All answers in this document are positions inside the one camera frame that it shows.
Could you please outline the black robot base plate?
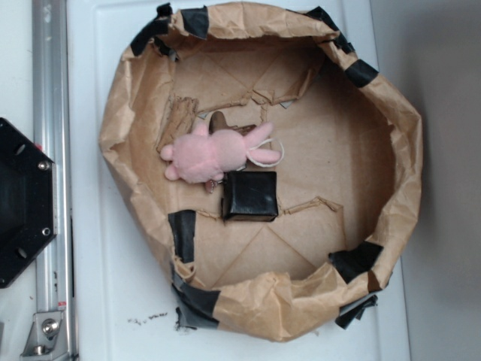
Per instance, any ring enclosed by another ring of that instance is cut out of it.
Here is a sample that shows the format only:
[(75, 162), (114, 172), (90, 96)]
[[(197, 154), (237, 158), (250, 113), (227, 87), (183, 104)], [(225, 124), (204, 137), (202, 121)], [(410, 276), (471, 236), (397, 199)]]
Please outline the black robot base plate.
[(56, 235), (53, 161), (1, 119), (1, 288), (9, 287)]

